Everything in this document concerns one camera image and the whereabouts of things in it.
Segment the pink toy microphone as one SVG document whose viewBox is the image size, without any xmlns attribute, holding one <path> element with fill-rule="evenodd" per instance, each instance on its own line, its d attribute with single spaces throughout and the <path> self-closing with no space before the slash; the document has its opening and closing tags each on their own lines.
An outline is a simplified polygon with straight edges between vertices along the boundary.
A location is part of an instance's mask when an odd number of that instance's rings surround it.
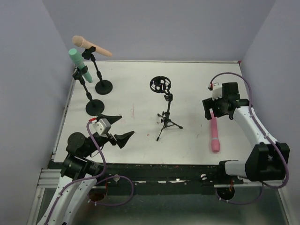
<svg viewBox="0 0 300 225">
<path fill-rule="evenodd" d="M 220 141 L 218 137 L 218 124 L 217 118 L 214 116 L 214 113 L 211 112 L 211 120 L 210 120 L 210 131 L 211 131 L 211 150 L 213 153 L 220 152 Z"/>
</svg>

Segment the black tripod microphone stand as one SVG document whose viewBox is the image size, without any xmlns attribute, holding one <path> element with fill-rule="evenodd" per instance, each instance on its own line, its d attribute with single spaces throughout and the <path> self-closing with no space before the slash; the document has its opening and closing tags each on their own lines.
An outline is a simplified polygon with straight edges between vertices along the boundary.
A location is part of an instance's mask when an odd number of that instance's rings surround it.
<svg viewBox="0 0 300 225">
<path fill-rule="evenodd" d="M 151 91 L 158 93 L 158 94 L 163 94 L 165 101 L 168 103 L 167 104 L 167 110 L 162 111 L 162 114 L 157 114 L 158 117 L 161 118 L 160 122 L 163 124 L 160 133 L 156 139 L 158 142 L 160 139 L 160 136 L 162 134 L 162 131 L 166 128 L 176 126 L 179 129 L 183 129 L 182 126 L 174 123 L 170 119 L 170 108 L 171 108 L 171 102 L 173 101 L 173 94 L 170 92 L 172 83 L 171 80 L 165 76 L 156 76 L 151 79 L 150 81 L 150 89 Z"/>
</svg>

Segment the teal toy microphone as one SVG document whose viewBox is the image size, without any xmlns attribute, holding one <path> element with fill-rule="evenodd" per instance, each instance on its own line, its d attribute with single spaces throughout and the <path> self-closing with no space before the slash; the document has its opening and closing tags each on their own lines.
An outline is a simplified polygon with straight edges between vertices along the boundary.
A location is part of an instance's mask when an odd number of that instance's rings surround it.
<svg viewBox="0 0 300 225">
<path fill-rule="evenodd" d="M 92 80 L 92 77 L 91 77 L 89 71 L 86 71 L 86 73 L 83 72 L 83 68 L 86 65 L 83 62 L 83 58 L 82 58 L 81 54 L 75 48 L 70 49 L 68 51 L 68 54 L 69 54 L 71 60 L 73 61 L 73 63 L 77 66 L 77 68 L 82 71 L 82 75 L 85 78 L 85 80 L 88 83 L 92 83 L 93 80 Z"/>
</svg>

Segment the beige toy microphone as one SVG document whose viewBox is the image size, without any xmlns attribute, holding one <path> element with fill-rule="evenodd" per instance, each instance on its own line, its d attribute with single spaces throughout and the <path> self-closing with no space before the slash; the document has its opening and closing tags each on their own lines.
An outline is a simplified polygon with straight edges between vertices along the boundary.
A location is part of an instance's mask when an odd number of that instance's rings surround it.
<svg viewBox="0 0 300 225">
<path fill-rule="evenodd" d="M 112 53 L 96 44 L 91 43 L 90 41 L 84 39 L 82 36 L 73 36 L 72 37 L 72 43 L 77 46 L 77 47 L 81 47 L 81 48 L 85 48 L 85 49 L 90 49 L 91 47 L 95 47 L 96 48 L 96 52 L 106 56 L 106 57 L 112 57 Z"/>
</svg>

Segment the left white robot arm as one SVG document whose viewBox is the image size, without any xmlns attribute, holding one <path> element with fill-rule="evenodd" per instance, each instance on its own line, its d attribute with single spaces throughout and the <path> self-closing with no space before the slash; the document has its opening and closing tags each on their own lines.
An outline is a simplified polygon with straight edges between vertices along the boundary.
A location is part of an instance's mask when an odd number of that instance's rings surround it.
<svg viewBox="0 0 300 225">
<path fill-rule="evenodd" d="M 57 188 L 40 225 L 70 225 L 80 204 L 96 184 L 109 180 L 102 149 L 106 143 L 123 148 L 133 131 L 112 135 L 109 130 L 122 116 L 99 114 L 86 125 L 89 136 L 72 133 L 67 140 L 67 156 L 62 163 Z"/>
</svg>

